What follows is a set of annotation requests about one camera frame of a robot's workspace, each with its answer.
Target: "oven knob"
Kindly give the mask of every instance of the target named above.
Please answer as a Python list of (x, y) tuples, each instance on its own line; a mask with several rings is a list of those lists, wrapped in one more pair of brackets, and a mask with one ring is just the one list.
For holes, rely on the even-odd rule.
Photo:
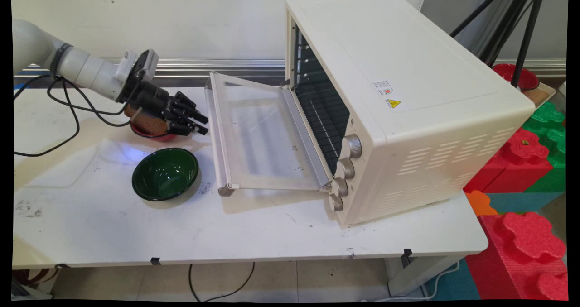
[(361, 141), (354, 134), (346, 135), (342, 138), (342, 149), (345, 150), (346, 157), (359, 158), (363, 152)]
[(330, 205), (330, 210), (332, 212), (342, 211), (342, 198), (330, 194), (328, 196), (328, 204)]
[(336, 172), (334, 177), (342, 179), (353, 179), (354, 178), (354, 166), (353, 162), (349, 158), (342, 158), (336, 163)]
[(346, 187), (346, 181), (342, 178), (334, 178), (331, 183), (332, 191), (331, 193), (338, 196), (344, 197), (348, 195), (348, 187)]

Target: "wall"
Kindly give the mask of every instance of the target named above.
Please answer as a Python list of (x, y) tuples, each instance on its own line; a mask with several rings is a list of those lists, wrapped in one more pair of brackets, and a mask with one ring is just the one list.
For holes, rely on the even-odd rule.
[[(499, 59), (517, 58), (530, 10), (531, 7), (503, 46), (498, 56)], [(568, 0), (542, 0), (526, 59), (565, 59), (567, 34)]]
[(104, 58), (149, 48), (162, 58), (283, 58), (284, 1), (12, 0), (12, 18)]
[[(485, 37), (482, 38), (481, 34), (493, 31), (494, 27), (490, 27), (489, 24), (497, 24), (503, 16), (501, 7), (505, 8), (510, 2), (504, 0), (500, 7), (501, 1), (495, 0), (456, 37), (459, 43), (476, 55), (481, 49), (482, 42), (485, 41)], [(425, 0), (421, 12), (445, 32), (451, 33), (481, 2), (483, 0)], [(514, 29), (500, 52), (498, 61), (511, 62), (517, 59), (529, 14), (530, 10)], [(542, 64), (543, 67), (550, 67), (553, 63), (558, 65), (563, 61), (565, 74), (567, 29), (568, 0), (543, 0), (526, 61)]]
[[(441, 27), (446, 33), (451, 33), (465, 20), (473, 10), (484, 0), (425, 0), (421, 7), (429, 20)], [(479, 31), (489, 19), (494, 6), (490, 5), (481, 12), (455, 39), (466, 49), (472, 50), (478, 39)]]

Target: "power cord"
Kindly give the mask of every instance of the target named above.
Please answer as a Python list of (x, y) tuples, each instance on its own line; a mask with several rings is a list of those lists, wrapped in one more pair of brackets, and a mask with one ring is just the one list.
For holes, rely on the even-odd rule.
[(248, 283), (248, 281), (250, 280), (250, 278), (252, 278), (253, 270), (256, 267), (256, 263), (255, 262), (252, 262), (252, 271), (250, 272), (250, 275), (248, 276), (248, 278), (246, 279), (246, 281), (244, 282), (244, 284), (242, 284), (242, 286), (239, 287), (236, 291), (234, 291), (234, 292), (232, 292), (230, 294), (227, 294), (227, 295), (221, 295), (219, 297), (214, 297), (214, 298), (211, 298), (211, 299), (207, 299), (206, 301), (201, 301), (201, 299), (199, 299), (197, 297), (197, 294), (195, 294), (195, 291), (193, 290), (193, 285), (191, 284), (191, 266), (193, 266), (193, 264), (189, 264), (189, 272), (188, 272), (188, 276), (187, 276), (187, 278), (189, 280), (189, 289), (191, 290), (191, 293), (193, 294), (193, 297), (195, 298), (195, 300), (197, 302), (209, 302), (209, 301), (212, 301), (212, 300), (215, 300), (215, 299), (220, 299), (220, 298), (224, 298), (224, 297), (233, 295), (236, 292), (242, 290), (242, 288), (246, 285), (246, 283)]
[[(14, 99), (13, 100), (15, 101), (16, 98), (18, 98), (27, 87), (31, 86), (31, 84), (33, 84), (37, 80), (40, 80), (42, 78), (47, 78), (47, 77), (50, 77), (50, 76), (51, 75), (49, 75), (49, 74), (45, 74), (45, 75), (41, 75), (41, 76), (36, 76), (35, 78), (33, 78), (33, 79), (29, 80), (28, 82), (24, 83), (24, 85), (20, 88), (20, 90), (18, 90), (16, 92), (16, 94), (14, 94), (14, 97), (13, 97)], [(54, 85), (57, 82), (62, 82), (63, 90), (64, 90), (64, 96), (67, 99), (66, 102), (55, 98), (50, 93), (50, 91), (52, 91), (52, 88), (54, 87)], [(79, 94), (81, 94), (81, 96), (83, 97), (83, 99), (85, 99), (85, 101), (87, 101), (87, 104), (91, 107), (90, 109), (72, 104), (70, 98), (68, 97), (68, 91), (67, 91), (67, 87), (66, 87), (66, 84), (67, 83), (70, 86), (74, 87), (75, 90), (77, 90), (77, 92), (79, 92)], [(113, 126), (113, 127), (123, 127), (123, 126), (129, 125), (131, 123), (130, 120), (127, 121), (126, 123), (123, 123), (123, 124), (114, 124), (114, 123), (110, 123), (109, 121), (107, 121), (106, 119), (104, 119), (100, 114), (103, 114), (103, 115), (120, 115), (121, 113), (123, 113), (123, 111), (125, 110), (125, 107), (127, 107), (127, 104), (129, 104), (129, 100), (133, 97), (133, 94), (136, 92), (137, 86), (138, 86), (138, 84), (135, 86), (135, 88), (133, 88), (133, 90), (129, 94), (129, 98), (127, 98), (127, 100), (126, 100), (125, 104), (123, 105), (122, 109), (119, 112), (117, 112), (117, 113), (112, 113), (112, 112), (108, 112), (108, 111), (99, 111), (99, 110), (96, 110), (95, 107), (93, 106), (93, 103), (91, 103), (91, 101), (89, 100), (89, 98), (87, 98), (87, 96), (81, 91), (81, 89), (78, 88), (78, 86), (76, 86), (75, 84), (73, 84), (72, 82), (70, 82), (69, 80), (67, 80), (64, 77), (56, 76), (56, 78), (54, 78), (54, 80), (52, 81), (52, 83), (50, 84), (50, 86), (48, 86), (48, 89), (46, 90), (46, 93), (48, 94), (48, 96), (52, 100), (54, 100), (54, 101), (56, 101), (56, 102), (58, 102), (58, 103), (60, 103), (62, 105), (65, 105), (65, 106), (70, 107), (71, 112), (72, 112), (72, 116), (74, 117), (75, 123), (77, 124), (77, 131), (74, 133), (73, 136), (70, 136), (70, 138), (68, 138), (67, 140), (65, 140), (65, 141), (61, 142), (60, 144), (58, 144), (58, 145), (56, 145), (56, 146), (54, 146), (54, 147), (46, 150), (45, 152), (41, 152), (41, 153), (38, 153), (38, 154), (30, 154), (30, 153), (22, 153), (22, 152), (14, 151), (14, 154), (19, 155), (19, 156), (27, 156), (27, 157), (39, 157), (39, 156), (43, 156), (44, 154), (48, 154), (48, 153), (50, 153), (50, 152), (58, 149), (59, 147), (63, 146), (64, 144), (68, 143), (70, 140), (72, 140), (73, 138), (75, 138), (75, 136), (77, 136), (78, 133), (79, 133), (79, 131), (81, 130), (81, 125), (80, 125), (80, 123), (78, 121), (78, 117), (77, 117), (77, 114), (75, 113), (74, 109), (81, 109), (81, 110), (84, 110), (84, 111), (93, 112), (105, 124), (110, 125), (110, 126)]]
[(410, 299), (410, 300), (429, 300), (429, 299), (433, 299), (433, 298), (435, 298), (435, 295), (437, 295), (437, 284), (439, 283), (439, 278), (441, 278), (445, 274), (449, 274), (449, 273), (453, 273), (453, 272), (457, 271), (459, 269), (459, 262), (457, 262), (456, 265), (457, 266), (454, 269), (447, 270), (445, 272), (441, 272), (437, 276), (437, 278), (435, 278), (435, 289), (433, 290), (433, 294), (430, 295), (429, 297), (393, 297), (393, 298), (386, 298), (386, 299), (381, 299), (381, 300), (377, 300), (377, 301), (366, 301), (366, 300), (363, 300), (361, 302), (383, 302), (383, 301), (390, 301), (390, 300), (396, 300), (396, 299)]

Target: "oven door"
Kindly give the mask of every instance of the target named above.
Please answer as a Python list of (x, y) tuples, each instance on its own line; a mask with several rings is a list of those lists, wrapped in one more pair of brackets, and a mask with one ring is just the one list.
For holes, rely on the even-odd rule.
[(328, 183), (290, 90), (210, 72), (205, 97), (220, 196)]

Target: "toaster oven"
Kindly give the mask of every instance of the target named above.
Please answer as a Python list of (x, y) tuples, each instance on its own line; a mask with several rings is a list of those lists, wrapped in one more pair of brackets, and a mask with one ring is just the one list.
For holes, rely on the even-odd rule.
[(404, 0), (288, 0), (286, 81), (211, 72), (221, 196), (324, 192), (350, 225), (447, 200), (534, 104)]

